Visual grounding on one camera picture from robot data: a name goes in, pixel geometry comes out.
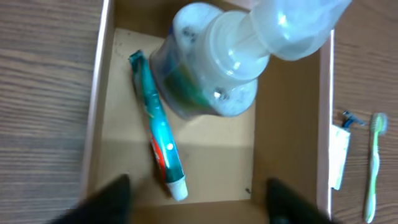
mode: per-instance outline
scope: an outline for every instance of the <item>toothpaste cap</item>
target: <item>toothpaste cap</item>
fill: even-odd
[[[185,177],[182,177],[178,181],[168,183],[167,187],[170,190],[170,193],[172,194],[173,198],[176,201],[181,201],[186,199],[188,197],[188,190],[187,190],[187,184],[185,183]]]

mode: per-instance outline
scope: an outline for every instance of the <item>bottle label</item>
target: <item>bottle label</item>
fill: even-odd
[[[154,73],[164,86],[164,94],[173,98],[181,110],[186,114],[214,114],[197,77],[190,70],[187,58],[178,47],[172,28],[163,46],[152,58]]]

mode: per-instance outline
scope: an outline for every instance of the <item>toothbrush handle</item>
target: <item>toothbrush handle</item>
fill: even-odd
[[[376,214],[376,181],[380,168],[380,156],[377,146],[374,147],[376,148],[374,148],[372,151],[370,161],[369,186],[366,196],[366,208],[364,214],[364,219],[367,223],[371,223],[373,221],[374,215]]]

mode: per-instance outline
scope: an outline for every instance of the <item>cardboard box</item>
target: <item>cardboard box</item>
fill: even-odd
[[[134,186],[135,223],[264,223],[265,181],[278,177],[321,210],[330,207],[330,48],[297,62],[271,58],[256,103],[235,118],[184,121],[165,110],[187,176],[177,203],[156,166],[131,84],[128,57],[159,48],[175,13],[190,1],[105,0],[93,77],[82,198],[122,173]],[[211,1],[224,10],[240,9]]]

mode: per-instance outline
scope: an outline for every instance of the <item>toothpaste tube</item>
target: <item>toothpaste tube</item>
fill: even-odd
[[[177,201],[183,200],[188,196],[185,175],[148,61],[140,50],[132,54],[129,61],[137,98],[143,103],[148,118],[148,132],[160,174],[173,198]]]

